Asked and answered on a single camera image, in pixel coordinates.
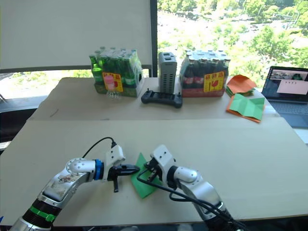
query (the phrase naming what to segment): laptop keyboard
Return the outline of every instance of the laptop keyboard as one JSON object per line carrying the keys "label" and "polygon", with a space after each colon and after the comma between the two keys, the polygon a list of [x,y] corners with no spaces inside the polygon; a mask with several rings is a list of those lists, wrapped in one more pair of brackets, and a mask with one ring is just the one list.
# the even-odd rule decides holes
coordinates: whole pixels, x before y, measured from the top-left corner
{"label": "laptop keyboard", "polygon": [[308,115],[308,104],[270,102],[278,113]]}

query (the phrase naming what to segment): black cable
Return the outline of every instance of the black cable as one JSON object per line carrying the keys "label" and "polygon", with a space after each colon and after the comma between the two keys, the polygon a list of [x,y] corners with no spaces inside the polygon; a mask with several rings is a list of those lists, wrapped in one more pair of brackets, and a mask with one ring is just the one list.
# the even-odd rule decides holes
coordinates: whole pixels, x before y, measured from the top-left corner
{"label": "black cable", "polygon": [[87,152],[82,156],[82,158],[85,158],[86,155],[89,153],[89,151],[91,151],[92,148],[94,148],[99,142],[103,141],[103,140],[106,140],[106,139],[111,139],[112,143],[111,143],[111,148],[113,148],[114,146],[116,146],[116,142],[114,141],[114,139],[112,139],[111,137],[104,137],[102,139],[100,139],[99,141],[97,141],[95,144],[93,144],[89,150],[87,150]]}
{"label": "black cable", "polygon": [[[209,203],[207,201],[203,201],[203,200],[199,200],[199,199],[194,199],[194,198],[189,197],[189,196],[187,196],[187,195],[185,195],[183,193],[180,193],[180,192],[177,192],[175,190],[169,189],[167,187],[164,187],[164,186],[161,186],[161,185],[158,185],[158,184],[155,184],[155,183],[152,183],[152,182],[148,182],[146,180],[141,179],[140,176],[142,174],[144,174],[146,171],[148,171],[148,170],[145,169],[144,171],[139,173],[138,176],[137,176],[137,180],[139,180],[142,183],[145,183],[145,184],[148,184],[150,186],[153,186],[153,187],[156,187],[156,188],[159,188],[161,190],[169,192],[170,193],[169,198],[171,200],[180,201],[180,202],[192,202],[192,203],[195,203],[195,204],[205,208],[206,210],[210,211],[211,213],[215,214],[216,216],[220,217],[224,221],[226,221],[228,223],[232,223],[232,224],[238,226],[239,228],[241,228],[243,230],[248,230],[244,224],[242,224],[241,222],[235,221],[231,216],[227,215],[225,212],[221,211],[215,205],[213,205],[213,204],[211,204],[211,203]],[[182,198],[174,198],[174,197],[172,197],[172,194],[175,194],[175,195],[178,195],[180,197],[183,197],[183,199]]]}

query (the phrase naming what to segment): blue ring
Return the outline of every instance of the blue ring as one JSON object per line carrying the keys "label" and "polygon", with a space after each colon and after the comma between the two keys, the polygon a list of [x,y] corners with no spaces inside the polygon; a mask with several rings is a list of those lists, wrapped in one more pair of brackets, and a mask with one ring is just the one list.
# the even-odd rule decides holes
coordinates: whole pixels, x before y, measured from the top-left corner
{"label": "blue ring", "polygon": [[101,173],[101,168],[102,168],[102,162],[99,159],[95,160],[95,177],[94,180],[98,180],[100,177],[100,173]]}

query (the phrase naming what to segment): yellow price tag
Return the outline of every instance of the yellow price tag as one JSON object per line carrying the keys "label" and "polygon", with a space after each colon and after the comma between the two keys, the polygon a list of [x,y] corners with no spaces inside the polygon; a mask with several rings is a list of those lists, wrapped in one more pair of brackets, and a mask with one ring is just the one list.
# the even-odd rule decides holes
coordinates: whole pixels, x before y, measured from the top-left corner
{"label": "yellow price tag", "polygon": [[221,90],[224,77],[225,73],[223,71],[204,75],[203,92]]}

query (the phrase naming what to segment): pack of green bottles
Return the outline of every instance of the pack of green bottles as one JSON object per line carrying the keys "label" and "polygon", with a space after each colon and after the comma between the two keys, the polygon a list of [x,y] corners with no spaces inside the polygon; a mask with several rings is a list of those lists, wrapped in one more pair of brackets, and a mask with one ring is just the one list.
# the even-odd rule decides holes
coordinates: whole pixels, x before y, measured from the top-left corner
{"label": "pack of green bottles", "polygon": [[106,49],[100,47],[95,55],[90,55],[92,74],[98,93],[106,93],[108,86],[104,77],[112,76],[115,89],[122,95],[136,97],[136,89],[142,83],[142,67],[136,50]]}

